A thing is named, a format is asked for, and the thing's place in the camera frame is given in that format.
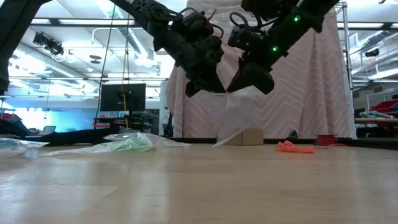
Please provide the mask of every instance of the clear plastic bag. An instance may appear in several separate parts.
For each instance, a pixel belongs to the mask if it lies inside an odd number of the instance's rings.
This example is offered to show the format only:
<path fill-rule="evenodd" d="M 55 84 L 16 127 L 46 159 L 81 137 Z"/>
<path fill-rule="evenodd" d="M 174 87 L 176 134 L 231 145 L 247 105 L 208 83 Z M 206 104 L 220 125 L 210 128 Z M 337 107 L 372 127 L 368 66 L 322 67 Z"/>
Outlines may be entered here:
<path fill-rule="evenodd" d="M 48 142 L 32 142 L 11 138 L 0 138 L 0 150 L 1 149 L 11 149 L 11 150 L 20 150 L 27 148 L 39 148 L 43 147 Z"/>
<path fill-rule="evenodd" d="M 38 156 L 59 156 L 69 153 L 104 153 L 124 150 L 138 150 L 139 153 L 146 152 L 155 147 L 190 147 L 190 144 L 179 143 L 169 140 L 154 134 L 146 133 L 126 133 L 126 134 L 112 134 L 106 136 L 112 142 L 102 143 L 92 147 L 85 147 L 81 149 L 69 149 L 54 152 L 39 152 Z"/>
<path fill-rule="evenodd" d="M 256 110 L 255 96 L 260 94 L 254 87 L 249 87 L 234 93 L 203 95 L 217 134 L 218 141 L 214 147 L 223 145 L 246 129 L 260 128 L 252 117 Z"/>

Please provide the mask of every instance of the green led light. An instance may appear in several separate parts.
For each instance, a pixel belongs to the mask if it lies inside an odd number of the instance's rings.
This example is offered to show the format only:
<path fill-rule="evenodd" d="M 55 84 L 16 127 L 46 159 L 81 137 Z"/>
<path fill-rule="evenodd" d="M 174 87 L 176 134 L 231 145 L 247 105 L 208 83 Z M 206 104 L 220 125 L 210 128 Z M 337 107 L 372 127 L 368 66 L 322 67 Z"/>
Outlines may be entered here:
<path fill-rule="evenodd" d="M 298 22 L 301 19 L 301 16 L 294 17 L 294 22 Z"/>

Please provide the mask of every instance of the computer monitor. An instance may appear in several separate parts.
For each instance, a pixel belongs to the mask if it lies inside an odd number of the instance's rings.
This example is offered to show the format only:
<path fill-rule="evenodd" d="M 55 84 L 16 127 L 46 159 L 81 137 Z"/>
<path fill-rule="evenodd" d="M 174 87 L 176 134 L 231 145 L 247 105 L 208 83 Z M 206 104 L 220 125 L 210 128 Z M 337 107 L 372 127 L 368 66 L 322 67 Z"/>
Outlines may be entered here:
<path fill-rule="evenodd" d="M 123 85 L 127 111 L 145 110 L 146 88 L 145 83 Z M 101 111 L 124 111 L 122 85 L 102 86 Z"/>

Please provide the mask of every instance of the cardboard box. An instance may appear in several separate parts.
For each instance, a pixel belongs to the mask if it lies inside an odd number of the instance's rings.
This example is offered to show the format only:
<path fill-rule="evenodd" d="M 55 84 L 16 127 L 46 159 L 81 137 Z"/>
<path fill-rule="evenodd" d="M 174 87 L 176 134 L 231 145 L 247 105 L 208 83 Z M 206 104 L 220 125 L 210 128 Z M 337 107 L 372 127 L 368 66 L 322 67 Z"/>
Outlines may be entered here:
<path fill-rule="evenodd" d="M 247 129 L 225 143 L 226 146 L 261 146 L 264 144 L 263 129 Z"/>

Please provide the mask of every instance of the orange rag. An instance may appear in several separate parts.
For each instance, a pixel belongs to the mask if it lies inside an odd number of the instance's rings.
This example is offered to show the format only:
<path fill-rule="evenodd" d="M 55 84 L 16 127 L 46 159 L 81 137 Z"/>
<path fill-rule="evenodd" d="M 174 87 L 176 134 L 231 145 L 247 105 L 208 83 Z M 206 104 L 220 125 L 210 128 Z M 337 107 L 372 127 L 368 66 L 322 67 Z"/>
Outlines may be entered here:
<path fill-rule="evenodd" d="M 315 149 L 312 147 L 297 147 L 290 141 L 285 141 L 284 143 L 278 143 L 275 147 L 276 152 L 294 152 L 294 153 L 306 153 L 314 154 Z"/>

